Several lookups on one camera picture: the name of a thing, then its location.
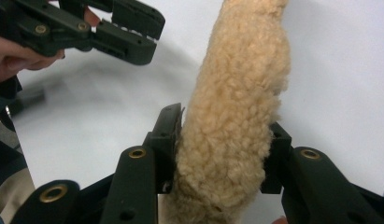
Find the finger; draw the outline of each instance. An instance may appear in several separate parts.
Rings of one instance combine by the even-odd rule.
[[[89,7],[84,9],[84,20],[88,22],[91,26],[97,26],[101,21],[95,13],[93,13]]]
[[[288,221],[285,217],[281,217],[274,221],[272,224],[288,224]]]
[[[21,58],[8,57],[4,59],[4,64],[6,65],[7,70],[12,72],[19,72],[31,63],[32,62]]]
[[[18,72],[8,70],[7,66],[4,63],[0,64],[0,82],[6,81],[11,77],[17,75]]]
[[[26,67],[26,69],[36,71],[36,70],[40,70],[40,69],[43,69],[43,68],[47,68],[50,65],[52,65],[53,63],[55,63],[57,60],[61,60],[64,57],[65,57],[64,50],[61,49],[61,50],[58,50],[57,54],[54,57],[45,58],[44,60],[40,60],[40,61],[37,61],[37,62],[34,62],[34,63],[30,63]]]
[[[45,58],[44,56],[34,52],[31,49],[25,48],[0,36],[0,57],[3,56],[12,56],[31,60],[39,60]]]

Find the clamp jaw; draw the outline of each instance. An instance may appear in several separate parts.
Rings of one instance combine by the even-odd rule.
[[[59,49],[98,49],[128,63],[151,62],[165,18],[136,0],[0,0],[0,36],[50,57]],[[83,20],[84,8],[112,12],[96,31]]]
[[[157,224],[157,194],[170,193],[182,113],[166,106],[141,146],[120,156],[116,172],[86,189],[55,180],[37,189],[11,224]]]

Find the white surface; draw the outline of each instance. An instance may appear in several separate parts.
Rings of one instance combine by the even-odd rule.
[[[162,107],[187,105],[221,1],[145,2],[166,17],[150,65],[68,50],[50,69],[19,76],[22,97],[41,99],[15,118],[37,186],[65,178],[84,188],[113,173]],[[295,147],[322,150],[351,182],[383,194],[384,0],[291,0],[283,24],[292,73],[280,124]],[[282,214],[270,197],[258,197],[245,223]]]

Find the black plastic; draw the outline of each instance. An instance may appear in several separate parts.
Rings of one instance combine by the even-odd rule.
[[[157,223],[155,169],[151,148],[130,147],[123,151],[100,224]]]
[[[278,124],[265,162],[262,193],[280,193],[290,224],[384,224],[384,198],[349,183],[331,160],[310,147],[291,147]]]
[[[44,191],[61,186],[66,189],[66,193],[60,199],[44,203],[40,197]],[[37,190],[28,198],[28,200],[18,210],[11,224],[64,224],[72,223],[77,219],[78,209],[78,184],[70,180],[55,180],[46,184]]]
[[[167,194],[173,186],[176,169],[175,155],[177,140],[180,136],[182,111],[181,105],[169,105],[162,109],[153,131],[148,133],[144,146],[152,147],[157,162],[157,193]]]
[[[83,20],[86,6],[113,12],[113,23],[102,21],[94,32]],[[151,62],[165,23],[156,9],[136,0],[61,0],[60,7],[46,0],[0,0],[0,36],[48,57],[59,49],[96,48],[129,63]]]

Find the curly wool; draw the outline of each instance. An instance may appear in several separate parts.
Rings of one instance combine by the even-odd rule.
[[[178,145],[175,184],[161,224],[233,224],[264,180],[269,126],[286,89],[287,0],[225,0]]]

